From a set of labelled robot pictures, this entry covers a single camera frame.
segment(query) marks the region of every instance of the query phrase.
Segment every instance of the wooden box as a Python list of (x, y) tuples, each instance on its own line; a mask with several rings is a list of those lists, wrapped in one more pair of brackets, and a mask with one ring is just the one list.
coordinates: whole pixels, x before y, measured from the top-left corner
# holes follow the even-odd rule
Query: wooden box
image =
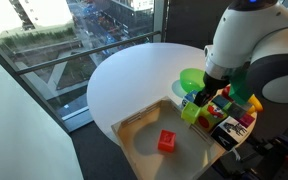
[[(177, 107), (164, 98), (112, 125), (138, 179), (197, 179), (225, 152), (209, 134), (182, 120)], [(158, 149), (163, 129), (176, 133), (173, 152)]]

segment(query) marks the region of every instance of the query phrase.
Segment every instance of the white wall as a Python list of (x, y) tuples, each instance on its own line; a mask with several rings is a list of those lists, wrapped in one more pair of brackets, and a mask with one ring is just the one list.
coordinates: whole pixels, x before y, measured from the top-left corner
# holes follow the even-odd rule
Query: white wall
[(71, 138), (0, 66), (0, 180), (83, 179)]

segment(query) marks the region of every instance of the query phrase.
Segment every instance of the white table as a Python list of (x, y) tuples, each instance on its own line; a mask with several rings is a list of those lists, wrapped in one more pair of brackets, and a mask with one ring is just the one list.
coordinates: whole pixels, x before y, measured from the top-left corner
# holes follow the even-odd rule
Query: white table
[(168, 96), (180, 105), (180, 72), (205, 69), (204, 52), (190, 46), (148, 43), (119, 51), (94, 71), (87, 102), (95, 123), (118, 144), (111, 125)]

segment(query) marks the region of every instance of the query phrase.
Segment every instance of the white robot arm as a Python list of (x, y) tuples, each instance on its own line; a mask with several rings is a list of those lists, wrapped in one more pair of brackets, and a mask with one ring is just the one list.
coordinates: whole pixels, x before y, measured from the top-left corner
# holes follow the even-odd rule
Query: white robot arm
[(246, 64), (247, 84), (256, 95), (288, 103), (288, 9), (277, 0), (233, 1), (205, 55), (205, 88), (196, 105), (205, 105)]

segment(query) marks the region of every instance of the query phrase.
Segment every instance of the glass window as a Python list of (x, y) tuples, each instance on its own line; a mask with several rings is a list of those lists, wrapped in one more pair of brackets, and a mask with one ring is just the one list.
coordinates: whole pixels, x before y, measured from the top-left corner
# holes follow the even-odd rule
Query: glass window
[[(0, 0), (0, 47), (21, 70), (127, 40), (153, 31), (153, 2)], [(23, 76), (54, 111), (67, 117), (87, 106), (86, 86), (102, 61), (121, 49), (149, 41), (106, 49)]]

